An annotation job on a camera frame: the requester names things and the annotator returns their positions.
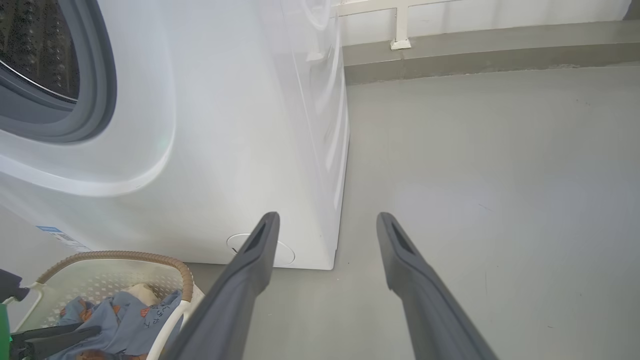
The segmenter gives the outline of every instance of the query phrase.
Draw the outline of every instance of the sticker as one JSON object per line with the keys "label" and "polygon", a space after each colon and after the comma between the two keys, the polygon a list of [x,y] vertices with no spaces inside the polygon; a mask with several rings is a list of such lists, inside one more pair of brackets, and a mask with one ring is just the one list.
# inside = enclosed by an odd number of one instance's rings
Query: sticker
{"label": "sticker", "polygon": [[91,249],[82,245],[78,241],[75,241],[71,236],[63,233],[56,227],[51,227],[51,226],[36,226],[36,227],[44,231],[45,233],[49,233],[53,235],[54,238],[60,240],[60,242],[62,242],[64,245],[66,245],[67,247],[70,247],[71,249],[74,249],[75,251],[78,251],[78,252],[91,251]]}

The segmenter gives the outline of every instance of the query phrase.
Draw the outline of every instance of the basket handle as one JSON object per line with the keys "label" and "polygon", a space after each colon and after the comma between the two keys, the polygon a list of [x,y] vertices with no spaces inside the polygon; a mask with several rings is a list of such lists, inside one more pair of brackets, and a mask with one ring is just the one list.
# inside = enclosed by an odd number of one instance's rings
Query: basket handle
{"label": "basket handle", "polygon": [[168,265],[176,268],[182,276],[182,299],[191,302],[193,296],[193,276],[189,268],[180,260],[170,258],[169,256],[149,254],[147,252],[136,251],[93,251],[93,252],[80,252],[76,255],[69,256],[67,259],[60,261],[52,266],[44,274],[42,274],[36,282],[44,284],[53,275],[65,267],[84,260],[96,260],[96,259],[121,259],[121,260],[138,260],[147,261],[149,263],[157,263],[162,265]]}

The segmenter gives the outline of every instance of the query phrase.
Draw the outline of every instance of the green object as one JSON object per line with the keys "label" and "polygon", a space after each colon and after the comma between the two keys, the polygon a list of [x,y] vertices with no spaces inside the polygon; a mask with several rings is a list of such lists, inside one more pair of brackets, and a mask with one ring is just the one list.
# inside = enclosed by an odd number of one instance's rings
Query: green object
{"label": "green object", "polygon": [[0,304],[0,360],[9,360],[10,342],[9,316],[6,313],[6,305]]}

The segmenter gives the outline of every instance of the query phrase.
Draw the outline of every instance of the laundry basket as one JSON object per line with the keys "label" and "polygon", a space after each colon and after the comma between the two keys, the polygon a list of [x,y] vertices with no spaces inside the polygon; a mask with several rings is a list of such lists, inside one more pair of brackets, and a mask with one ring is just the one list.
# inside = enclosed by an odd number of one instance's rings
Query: laundry basket
{"label": "laundry basket", "polygon": [[160,330],[147,360],[156,360],[181,316],[182,324],[204,294],[193,283],[189,268],[181,261],[145,252],[96,251],[70,256],[48,269],[29,288],[38,299],[16,331],[53,326],[60,309],[76,296],[94,303],[129,286],[145,283],[163,299],[182,289],[182,301]]}

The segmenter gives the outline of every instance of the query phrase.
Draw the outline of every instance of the washing machine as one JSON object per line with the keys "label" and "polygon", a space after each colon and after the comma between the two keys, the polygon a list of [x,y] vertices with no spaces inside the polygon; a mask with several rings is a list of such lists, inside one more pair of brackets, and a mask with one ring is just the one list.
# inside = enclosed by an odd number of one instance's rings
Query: washing machine
{"label": "washing machine", "polygon": [[77,251],[214,264],[277,211],[275,266],[333,268],[349,122],[330,1],[2,11],[3,206]]}

